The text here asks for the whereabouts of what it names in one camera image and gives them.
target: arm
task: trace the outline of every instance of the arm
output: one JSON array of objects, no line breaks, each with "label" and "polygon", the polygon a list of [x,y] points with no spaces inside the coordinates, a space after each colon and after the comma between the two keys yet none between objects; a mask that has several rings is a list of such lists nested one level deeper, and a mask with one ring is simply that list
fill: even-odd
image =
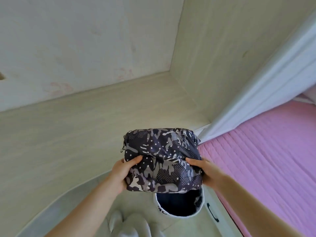
[{"label": "arm", "polygon": [[129,169],[142,160],[138,156],[124,163],[115,163],[111,173],[65,219],[45,237],[93,237],[117,195],[126,188],[124,178]]},{"label": "arm", "polygon": [[302,236],[213,163],[205,159],[186,158],[186,161],[203,169],[203,184],[223,195],[251,236]]}]

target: person's left thumb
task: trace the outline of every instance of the person's left thumb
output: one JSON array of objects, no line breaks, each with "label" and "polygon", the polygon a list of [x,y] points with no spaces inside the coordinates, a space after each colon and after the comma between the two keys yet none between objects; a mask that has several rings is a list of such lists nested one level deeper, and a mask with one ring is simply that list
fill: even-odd
[{"label": "person's left thumb", "polygon": [[142,155],[139,155],[137,157],[135,157],[134,159],[131,159],[130,161],[126,162],[126,165],[129,167],[129,168],[132,168],[132,166],[140,163],[140,161],[143,159],[143,156]]}]

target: camouflage pattern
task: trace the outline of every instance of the camouflage pattern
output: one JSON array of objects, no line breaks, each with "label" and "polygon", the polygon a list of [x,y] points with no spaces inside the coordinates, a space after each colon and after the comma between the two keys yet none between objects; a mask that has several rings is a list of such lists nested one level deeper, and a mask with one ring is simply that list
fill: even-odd
[{"label": "camouflage pattern", "polygon": [[143,159],[127,177],[127,190],[158,193],[186,193],[202,185],[202,170],[185,158],[199,159],[199,139],[181,128],[129,131],[124,136],[124,161],[138,155]]}]

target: person's left hand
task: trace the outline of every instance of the person's left hand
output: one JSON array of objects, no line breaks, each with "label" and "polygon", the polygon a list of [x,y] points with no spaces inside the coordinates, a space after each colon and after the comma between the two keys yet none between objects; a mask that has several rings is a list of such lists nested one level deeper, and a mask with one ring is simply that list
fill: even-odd
[{"label": "person's left hand", "polygon": [[126,183],[125,183],[125,177],[128,174],[128,171],[132,166],[140,163],[140,161],[143,159],[142,155],[139,155],[135,157],[134,159],[131,159],[128,162],[124,163],[124,159],[118,160],[113,168],[111,173],[109,174],[108,178],[111,179],[113,183],[116,184],[118,193],[121,193],[123,190],[126,189]]}]

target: pink mattress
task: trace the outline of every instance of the pink mattress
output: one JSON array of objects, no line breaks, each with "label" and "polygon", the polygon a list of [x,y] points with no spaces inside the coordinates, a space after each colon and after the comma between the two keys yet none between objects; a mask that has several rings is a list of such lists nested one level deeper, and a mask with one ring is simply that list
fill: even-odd
[{"label": "pink mattress", "polygon": [[[290,101],[201,144],[211,159],[276,215],[316,236],[316,107]],[[219,196],[244,236],[240,219]]]}]

